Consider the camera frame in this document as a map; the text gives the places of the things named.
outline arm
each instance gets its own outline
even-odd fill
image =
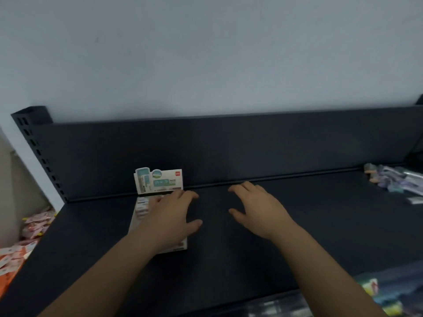
[[[51,303],[39,317],[111,317],[150,259],[196,232],[202,221],[186,223],[195,192],[176,190],[150,198],[150,213],[93,267]]]
[[[236,209],[229,212],[237,222],[279,248],[314,316],[386,317],[362,287],[264,188],[247,181],[231,186],[229,191],[240,197],[246,214]]]

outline forearm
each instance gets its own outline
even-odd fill
[[[292,222],[274,238],[315,316],[385,316],[354,279]]]
[[[39,317],[114,316],[140,270],[155,255],[147,234],[135,230],[121,239]]]

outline left hand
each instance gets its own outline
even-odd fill
[[[198,198],[197,193],[183,190],[175,190],[163,197],[150,198],[149,213],[137,230],[148,231],[156,252],[177,245],[203,224],[200,219],[187,223],[188,206],[194,198]]]

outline hand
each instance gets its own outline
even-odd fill
[[[249,181],[229,187],[230,192],[241,199],[245,215],[231,208],[229,212],[235,220],[252,233],[274,241],[274,238],[288,224],[294,223],[283,205],[262,186]]]
[[[137,230],[148,231],[156,252],[177,245],[203,224],[200,219],[187,223],[187,210],[193,198],[198,198],[198,194],[183,190],[150,198],[150,211]]]

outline shelf surface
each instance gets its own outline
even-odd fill
[[[359,171],[260,185],[352,275],[423,259],[423,205],[408,205],[404,195],[380,189]],[[242,205],[227,189],[196,190],[200,198],[188,220],[204,224],[188,238],[188,250],[155,256],[117,316],[175,316],[297,288],[278,250],[228,214]],[[66,204],[0,301],[0,311],[39,314],[127,233],[135,200]]]

